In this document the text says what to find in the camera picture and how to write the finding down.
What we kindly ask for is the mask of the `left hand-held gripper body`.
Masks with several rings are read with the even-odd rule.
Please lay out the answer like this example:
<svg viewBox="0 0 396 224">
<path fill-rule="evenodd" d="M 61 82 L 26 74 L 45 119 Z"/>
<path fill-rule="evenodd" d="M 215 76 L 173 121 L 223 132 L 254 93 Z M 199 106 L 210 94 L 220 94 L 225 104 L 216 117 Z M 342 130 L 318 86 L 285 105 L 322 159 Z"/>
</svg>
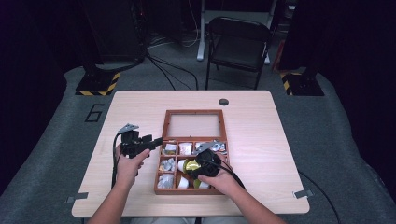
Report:
<svg viewBox="0 0 396 224">
<path fill-rule="evenodd" d="M 146 149 L 137 129 L 137 125 L 127 123 L 119 130 L 121 135 L 120 152 L 125 157 L 134 158 Z"/>
</svg>

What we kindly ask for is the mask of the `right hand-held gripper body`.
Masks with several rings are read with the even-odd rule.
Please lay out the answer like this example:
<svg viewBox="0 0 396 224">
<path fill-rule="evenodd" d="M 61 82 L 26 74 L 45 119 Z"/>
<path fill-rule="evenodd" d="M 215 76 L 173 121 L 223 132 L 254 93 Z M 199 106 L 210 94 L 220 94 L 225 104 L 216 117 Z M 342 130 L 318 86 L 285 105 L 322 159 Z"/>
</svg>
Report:
<svg viewBox="0 0 396 224">
<path fill-rule="evenodd" d="M 219 156 L 211 150 L 214 145 L 215 142 L 205 142 L 197 148 L 195 160 L 201 165 L 201 167 L 194 171 L 200 171 L 200 175 L 214 177 L 219 173 L 221 160 Z"/>
</svg>

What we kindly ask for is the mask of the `yellow-green lid white capsule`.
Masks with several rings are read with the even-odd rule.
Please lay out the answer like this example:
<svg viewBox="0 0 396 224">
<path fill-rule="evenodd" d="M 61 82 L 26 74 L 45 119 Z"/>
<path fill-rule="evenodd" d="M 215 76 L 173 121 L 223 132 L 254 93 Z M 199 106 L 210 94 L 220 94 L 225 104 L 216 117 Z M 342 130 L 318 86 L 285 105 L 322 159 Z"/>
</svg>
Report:
<svg viewBox="0 0 396 224">
<path fill-rule="evenodd" d="M 177 169 L 184 174 L 197 170 L 200 167 L 201 165 L 196 160 L 180 160 L 177 163 Z"/>
</svg>

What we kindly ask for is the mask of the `wooden box with glass lid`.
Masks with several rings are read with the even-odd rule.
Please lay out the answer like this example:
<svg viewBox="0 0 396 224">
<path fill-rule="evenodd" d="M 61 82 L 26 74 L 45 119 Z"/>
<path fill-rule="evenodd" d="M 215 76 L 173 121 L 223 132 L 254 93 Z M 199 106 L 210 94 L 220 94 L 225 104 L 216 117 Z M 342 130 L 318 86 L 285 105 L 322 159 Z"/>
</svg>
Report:
<svg viewBox="0 0 396 224">
<path fill-rule="evenodd" d="M 163 144 L 160 147 L 160 155 L 166 143 L 209 142 L 213 140 L 225 142 L 229 154 L 225 121 L 223 113 L 220 110 L 168 110 L 165 113 L 163 123 Z M 156 170 L 154 191 L 159 195 L 216 195 L 219 193 L 212 186 L 211 189 L 201 190 L 157 189 L 157 178 L 158 168 Z"/>
</svg>

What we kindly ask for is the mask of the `person's right hand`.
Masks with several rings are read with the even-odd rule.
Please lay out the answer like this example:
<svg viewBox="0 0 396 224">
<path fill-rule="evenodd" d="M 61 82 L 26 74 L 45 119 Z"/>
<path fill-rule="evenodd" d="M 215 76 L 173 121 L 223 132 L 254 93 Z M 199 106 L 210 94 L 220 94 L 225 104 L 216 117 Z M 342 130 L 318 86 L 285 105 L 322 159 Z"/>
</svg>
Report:
<svg viewBox="0 0 396 224">
<path fill-rule="evenodd" d="M 243 188 L 233 177 L 233 169 L 227 163 L 227 158 L 218 153 L 221 160 L 221 168 L 218 174 L 214 177 L 199 175 L 198 179 L 208 185 L 213 186 L 219 192 L 229 197 L 233 196 L 236 192 L 241 191 Z"/>
</svg>

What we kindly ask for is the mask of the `person's left hand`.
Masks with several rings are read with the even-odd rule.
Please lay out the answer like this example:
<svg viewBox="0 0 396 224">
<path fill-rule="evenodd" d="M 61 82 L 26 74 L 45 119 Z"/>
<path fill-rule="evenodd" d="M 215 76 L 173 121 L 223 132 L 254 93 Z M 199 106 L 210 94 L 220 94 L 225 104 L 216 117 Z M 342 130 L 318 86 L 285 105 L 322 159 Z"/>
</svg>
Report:
<svg viewBox="0 0 396 224">
<path fill-rule="evenodd" d="M 137 176 L 138 170 L 144 165 L 144 160 L 149 157 L 150 150 L 145 149 L 133 158 L 127 158 L 120 152 L 120 146 L 117 146 L 117 176 L 116 186 L 130 188 Z"/>
</svg>

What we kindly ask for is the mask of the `group of silver foil packets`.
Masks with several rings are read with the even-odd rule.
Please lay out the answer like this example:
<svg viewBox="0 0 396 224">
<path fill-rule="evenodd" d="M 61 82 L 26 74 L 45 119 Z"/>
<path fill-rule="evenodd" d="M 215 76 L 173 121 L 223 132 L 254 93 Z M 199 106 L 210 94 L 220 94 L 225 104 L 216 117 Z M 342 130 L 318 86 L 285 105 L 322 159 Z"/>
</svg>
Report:
<svg viewBox="0 0 396 224">
<path fill-rule="evenodd" d="M 217 155 L 219 153 L 224 156 L 227 156 L 228 151 L 225 142 L 221 142 L 219 140 L 213 140 L 209 142 L 215 142 L 215 145 L 211 148 L 213 152 L 215 152 Z M 183 176 L 189 180 L 189 187 L 187 189 L 201 190 L 201 189 L 196 189 L 193 186 L 193 181 L 195 179 L 192 179 L 187 174 L 184 174 L 177 169 L 177 163 L 180 160 L 195 160 L 197 148 L 202 143 L 205 142 L 166 143 L 160 155 L 156 188 L 177 190 L 179 189 L 177 187 L 179 180 Z"/>
</svg>

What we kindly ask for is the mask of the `striped black stand base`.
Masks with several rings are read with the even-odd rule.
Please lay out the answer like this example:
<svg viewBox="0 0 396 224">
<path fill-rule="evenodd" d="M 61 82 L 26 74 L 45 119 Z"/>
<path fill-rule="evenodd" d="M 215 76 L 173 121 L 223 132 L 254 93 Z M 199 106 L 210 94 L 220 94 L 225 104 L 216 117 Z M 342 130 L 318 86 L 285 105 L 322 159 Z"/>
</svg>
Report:
<svg viewBox="0 0 396 224">
<path fill-rule="evenodd" d="M 324 92 L 314 77 L 301 73 L 281 73 L 281 80 L 287 95 L 323 96 Z"/>
<path fill-rule="evenodd" d="M 86 73 L 78 83 L 75 95 L 107 96 L 111 94 L 120 78 L 120 72 L 98 71 L 94 75 Z"/>
</svg>

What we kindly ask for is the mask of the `grey tape strip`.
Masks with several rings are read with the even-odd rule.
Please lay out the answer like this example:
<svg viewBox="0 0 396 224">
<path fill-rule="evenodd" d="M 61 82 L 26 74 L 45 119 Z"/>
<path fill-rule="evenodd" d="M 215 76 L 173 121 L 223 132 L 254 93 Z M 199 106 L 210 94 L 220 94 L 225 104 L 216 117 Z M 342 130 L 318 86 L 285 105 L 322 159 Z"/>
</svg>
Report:
<svg viewBox="0 0 396 224">
<path fill-rule="evenodd" d="M 314 192 L 311 189 L 303 189 L 300 191 L 295 191 L 293 195 L 296 199 L 300 199 L 303 197 L 309 198 L 314 195 Z"/>
<path fill-rule="evenodd" d="M 76 200 L 87 199 L 89 192 L 79 192 L 73 196 L 68 196 L 65 200 L 66 203 L 73 203 Z"/>
</svg>

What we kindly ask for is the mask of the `black equipment cabinet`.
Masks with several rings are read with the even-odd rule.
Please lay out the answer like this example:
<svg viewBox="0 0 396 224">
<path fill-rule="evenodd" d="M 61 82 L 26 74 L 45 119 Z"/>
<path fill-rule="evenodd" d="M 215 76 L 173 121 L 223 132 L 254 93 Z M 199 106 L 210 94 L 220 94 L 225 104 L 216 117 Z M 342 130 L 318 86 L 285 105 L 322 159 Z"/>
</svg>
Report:
<svg viewBox="0 0 396 224">
<path fill-rule="evenodd" d="M 80 0 L 101 60 L 138 62 L 144 58 L 142 17 L 136 0 Z"/>
</svg>

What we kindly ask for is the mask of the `black folding chair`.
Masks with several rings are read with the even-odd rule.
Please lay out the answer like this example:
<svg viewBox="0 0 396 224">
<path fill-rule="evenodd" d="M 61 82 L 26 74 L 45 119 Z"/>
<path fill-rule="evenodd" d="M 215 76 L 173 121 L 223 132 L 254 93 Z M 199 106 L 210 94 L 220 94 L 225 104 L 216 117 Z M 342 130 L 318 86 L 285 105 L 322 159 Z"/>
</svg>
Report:
<svg viewBox="0 0 396 224">
<path fill-rule="evenodd" d="M 210 68 L 225 66 L 256 74 L 253 89 L 258 88 L 264 60 L 271 40 L 270 30 L 262 23 L 230 17 L 216 17 L 207 27 L 209 52 L 205 74 L 208 89 Z"/>
</svg>

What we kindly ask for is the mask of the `dark curtain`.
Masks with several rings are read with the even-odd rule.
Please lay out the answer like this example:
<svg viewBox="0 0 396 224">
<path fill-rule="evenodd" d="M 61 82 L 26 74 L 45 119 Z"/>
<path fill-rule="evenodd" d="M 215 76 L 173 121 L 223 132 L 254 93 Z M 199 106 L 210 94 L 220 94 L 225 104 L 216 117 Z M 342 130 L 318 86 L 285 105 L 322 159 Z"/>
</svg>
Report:
<svg viewBox="0 0 396 224">
<path fill-rule="evenodd" d="M 361 157 L 396 202 L 396 0 L 298 0 L 279 67 L 332 83 Z"/>
<path fill-rule="evenodd" d="M 0 195 L 47 128 L 76 66 L 67 0 L 0 0 Z"/>
</svg>

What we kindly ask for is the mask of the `red object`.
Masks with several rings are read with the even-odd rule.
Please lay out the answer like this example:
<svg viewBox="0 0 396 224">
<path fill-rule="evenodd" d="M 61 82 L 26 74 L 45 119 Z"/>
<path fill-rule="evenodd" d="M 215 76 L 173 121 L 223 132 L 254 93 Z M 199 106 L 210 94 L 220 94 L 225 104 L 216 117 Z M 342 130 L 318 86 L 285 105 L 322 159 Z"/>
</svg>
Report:
<svg viewBox="0 0 396 224">
<path fill-rule="evenodd" d="M 281 40 L 279 45 L 278 45 L 276 56 L 275 56 L 275 59 L 274 59 L 274 62 L 273 62 L 273 66 L 272 66 L 272 71 L 275 72 L 275 73 L 279 72 L 278 67 L 279 67 L 279 63 L 280 63 L 280 60 L 281 60 L 281 56 L 282 56 L 284 45 L 285 45 L 285 40 Z"/>
</svg>

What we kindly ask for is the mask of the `white desk frame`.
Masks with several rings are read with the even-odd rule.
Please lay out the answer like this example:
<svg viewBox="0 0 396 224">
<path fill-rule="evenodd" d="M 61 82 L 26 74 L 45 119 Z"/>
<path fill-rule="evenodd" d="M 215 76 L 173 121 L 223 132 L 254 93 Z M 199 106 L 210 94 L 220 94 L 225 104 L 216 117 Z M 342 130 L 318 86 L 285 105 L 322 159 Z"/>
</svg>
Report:
<svg viewBox="0 0 396 224">
<path fill-rule="evenodd" d="M 270 28 L 272 25 L 273 17 L 275 16 L 277 0 L 270 0 L 271 7 L 268 12 L 247 12 L 247 11 L 227 11 L 227 10 L 206 10 L 206 0 L 201 0 L 201 19 L 200 19 L 200 30 L 199 30 L 199 47 L 197 51 L 196 59 L 198 62 L 202 62 L 205 58 L 205 26 L 217 16 L 226 16 L 237 18 L 241 20 L 257 21 L 266 25 Z"/>
</svg>

